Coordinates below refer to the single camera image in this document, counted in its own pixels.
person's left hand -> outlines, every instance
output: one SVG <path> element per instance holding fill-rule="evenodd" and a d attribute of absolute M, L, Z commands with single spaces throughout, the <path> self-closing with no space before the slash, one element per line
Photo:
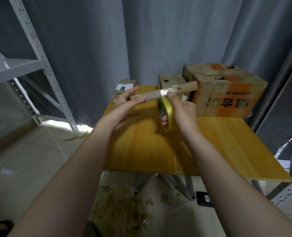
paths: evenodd
<path fill-rule="evenodd" d="M 138 96 L 131 100 L 131 96 L 135 95 L 138 87 L 133 87 L 125 91 L 120 95 L 111 110 L 102 118 L 108 120 L 108 123 L 112 126 L 112 130 L 118 130 L 124 126 L 130 118 L 139 115 L 139 113 L 128 114 L 132 107 L 145 102 L 146 96 Z"/>

yellow tape roll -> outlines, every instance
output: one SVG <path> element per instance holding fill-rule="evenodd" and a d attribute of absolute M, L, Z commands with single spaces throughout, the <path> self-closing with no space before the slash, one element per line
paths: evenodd
<path fill-rule="evenodd" d="M 157 106 L 159 111 L 160 119 L 167 115 L 167 125 L 162 125 L 166 132 L 175 131 L 178 129 L 178 126 L 175 122 L 172 105 L 167 97 L 161 98 L 157 100 Z"/>

person's right hand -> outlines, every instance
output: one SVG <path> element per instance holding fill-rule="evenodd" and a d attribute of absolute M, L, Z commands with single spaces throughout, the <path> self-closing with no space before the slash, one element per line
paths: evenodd
<path fill-rule="evenodd" d="M 180 101 L 178 96 L 173 92 L 167 93 L 173 108 L 174 118 L 184 136 L 190 135 L 199 130 L 197 105 L 189 101 Z M 161 119 L 162 125 L 167 125 L 167 115 Z"/>

hand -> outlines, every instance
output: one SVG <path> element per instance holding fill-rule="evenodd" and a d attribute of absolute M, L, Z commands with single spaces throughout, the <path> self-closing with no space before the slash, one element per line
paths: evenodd
<path fill-rule="evenodd" d="M 139 113 L 128 114 L 132 107 L 146 101 L 146 96 L 139 96 L 131 100 L 131 96 L 135 95 L 138 87 L 133 87 L 118 96 L 113 104 L 111 110 L 101 119 L 106 120 L 107 125 L 113 130 L 118 130 L 124 126 L 132 117 L 139 115 Z"/>
<path fill-rule="evenodd" d="M 173 108 L 174 118 L 184 136 L 199 130 L 197 105 L 189 101 L 180 101 L 173 92 L 168 92 L 168 99 Z M 167 125 L 167 115 L 161 118 L 161 124 Z"/>

forearm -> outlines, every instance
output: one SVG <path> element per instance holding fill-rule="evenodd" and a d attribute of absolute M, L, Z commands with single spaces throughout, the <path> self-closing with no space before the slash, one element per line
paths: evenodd
<path fill-rule="evenodd" d="M 111 131 L 98 123 L 9 236 L 82 236 L 99 185 Z"/>
<path fill-rule="evenodd" d="M 228 236 L 292 236 L 292 222 L 252 187 L 199 132 L 187 147 Z"/>

